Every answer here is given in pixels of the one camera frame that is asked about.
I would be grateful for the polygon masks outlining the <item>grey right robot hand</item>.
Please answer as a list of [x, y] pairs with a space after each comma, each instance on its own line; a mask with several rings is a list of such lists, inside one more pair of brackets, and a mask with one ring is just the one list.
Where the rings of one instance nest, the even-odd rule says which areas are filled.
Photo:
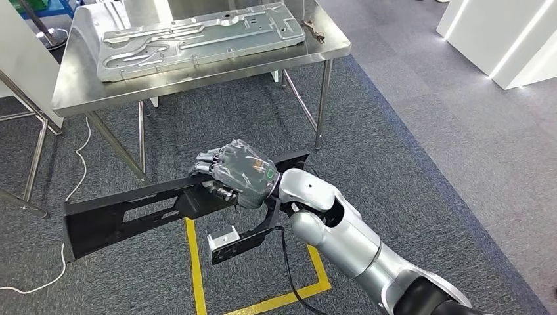
[[240, 139], [199, 153], [189, 173], [210, 175], [237, 191], [237, 204], [247, 209], [261, 207], [279, 178], [273, 161]]

